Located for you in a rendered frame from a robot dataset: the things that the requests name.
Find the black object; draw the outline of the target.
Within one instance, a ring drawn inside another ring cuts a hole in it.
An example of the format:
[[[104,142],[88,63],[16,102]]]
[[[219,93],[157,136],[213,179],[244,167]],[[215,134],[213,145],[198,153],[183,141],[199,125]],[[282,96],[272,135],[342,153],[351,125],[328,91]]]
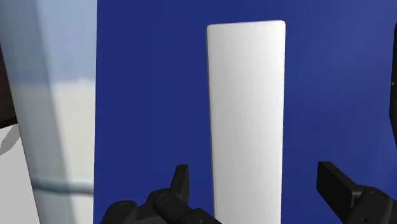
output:
[[[397,22],[394,26],[393,60],[391,70],[391,91],[389,102],[389,119],[393,131],[394,142],[397,147]]]

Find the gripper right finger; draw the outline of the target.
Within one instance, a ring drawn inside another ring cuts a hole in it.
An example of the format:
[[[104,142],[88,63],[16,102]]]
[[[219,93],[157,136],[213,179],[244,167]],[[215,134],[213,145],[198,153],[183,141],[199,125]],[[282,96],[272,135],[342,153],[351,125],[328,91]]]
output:
[[[331,162],[318,163],[316,189],[343,224],[397,224],[397,200],[357,185]]]

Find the blue table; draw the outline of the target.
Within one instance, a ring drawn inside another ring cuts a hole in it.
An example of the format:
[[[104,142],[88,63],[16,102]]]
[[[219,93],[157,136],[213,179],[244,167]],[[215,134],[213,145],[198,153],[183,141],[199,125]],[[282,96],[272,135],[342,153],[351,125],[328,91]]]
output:
[[[94,224],[142,204],[188,164],[190,205],[211,213],[205,29],[286,23],[282,224],[341,224],[317,163],[397,199],[389,122],[397,0],[98,0]]]

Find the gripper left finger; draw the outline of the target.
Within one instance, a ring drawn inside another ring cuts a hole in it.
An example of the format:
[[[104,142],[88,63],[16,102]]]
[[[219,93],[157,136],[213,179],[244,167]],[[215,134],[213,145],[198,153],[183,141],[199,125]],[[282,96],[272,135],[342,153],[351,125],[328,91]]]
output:
[[[222,224],[203,209],[192,209],[189,196],[188,166],[178,165],[169,188],[151,192],[141,206],[132,200],[111,204],[101,224]]]

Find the dark brown furniture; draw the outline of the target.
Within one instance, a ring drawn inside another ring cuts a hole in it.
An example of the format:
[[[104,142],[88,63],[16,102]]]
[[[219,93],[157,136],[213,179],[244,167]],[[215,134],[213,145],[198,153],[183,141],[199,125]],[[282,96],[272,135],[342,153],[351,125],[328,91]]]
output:
[[[0,129],[17,123],[10,85],[0,48]]]

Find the white long flat block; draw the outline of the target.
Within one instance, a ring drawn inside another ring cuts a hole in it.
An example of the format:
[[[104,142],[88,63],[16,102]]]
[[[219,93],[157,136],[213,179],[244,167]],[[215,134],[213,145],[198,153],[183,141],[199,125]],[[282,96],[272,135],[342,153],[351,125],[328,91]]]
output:
[[[214,216],[281,224],[286,24],[213,24],[206,35]]]

